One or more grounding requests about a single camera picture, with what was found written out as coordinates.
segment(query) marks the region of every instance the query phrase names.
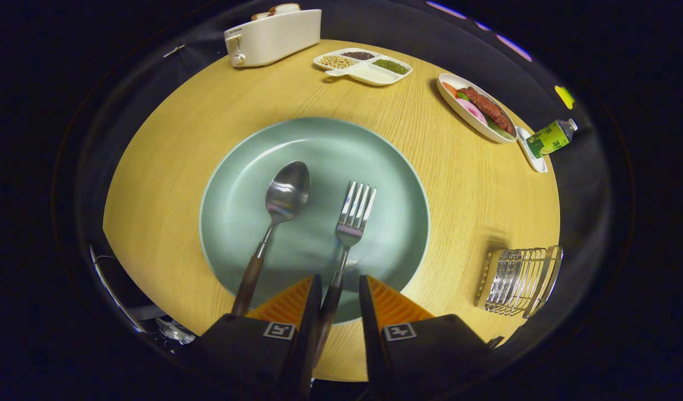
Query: metal rack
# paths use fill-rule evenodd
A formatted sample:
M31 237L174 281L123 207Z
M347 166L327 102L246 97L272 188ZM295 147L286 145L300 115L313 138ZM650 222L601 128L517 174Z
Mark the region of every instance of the metal rack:
M527 319L549 299L562 265L563 248L509 249L492 254L491 285L486 285L481 306L488 312Z

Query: spoon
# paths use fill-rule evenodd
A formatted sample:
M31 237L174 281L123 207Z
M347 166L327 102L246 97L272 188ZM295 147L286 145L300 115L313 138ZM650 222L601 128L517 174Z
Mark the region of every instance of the spoon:
M245 315L252 301L252 294L257 287L259 272L262 270L264 256L267 253L267 243L274 228L284 222L295 218L301 213L309 199L309 170L303 162L291 162L285 165L269 183L265 196L267 213L272 216L272 224L267 229L267 234L259 243L257 251L250 258L245 269L242 282L237 289L237 297L232 304L233 315Z

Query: bottle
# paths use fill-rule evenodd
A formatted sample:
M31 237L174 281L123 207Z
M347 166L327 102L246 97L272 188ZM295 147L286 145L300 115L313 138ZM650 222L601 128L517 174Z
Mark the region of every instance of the bottle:
M527 146L534 157L540 158L568 145L578 130L573 119L557 120L537 131L527 139Z

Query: bottle label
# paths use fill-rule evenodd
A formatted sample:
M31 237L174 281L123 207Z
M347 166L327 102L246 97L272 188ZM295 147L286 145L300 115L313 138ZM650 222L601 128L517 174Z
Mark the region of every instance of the bottle label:
M562 127L555 121L530 136L527 139L527 145L534 157L540 158L568 145L568 139Z

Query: round table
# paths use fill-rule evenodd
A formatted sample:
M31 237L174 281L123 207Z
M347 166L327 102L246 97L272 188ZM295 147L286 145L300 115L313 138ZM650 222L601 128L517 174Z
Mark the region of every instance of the round table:
M314 57L346 47L384 53L413 72L374 87L331 78L313 65ZM322 40L258 68L234 69L225 56L163 101L126 148L105 206L111 248L153 302L201 335L234 300L207 265L199 239L199 208L210 175L235 145L268 125L300 117L342 119L392 142L427 191L430 243L402 293L434 315L455 313L482 340L508 338L525 322L521 315L496 315L474 305L487 255L557 244L557 182L548 158L548 173L537 173L519 144L496 144L453 112L435 83L448 72L463 76L346 41ZM313 376L367 380L361 320L333 327Z

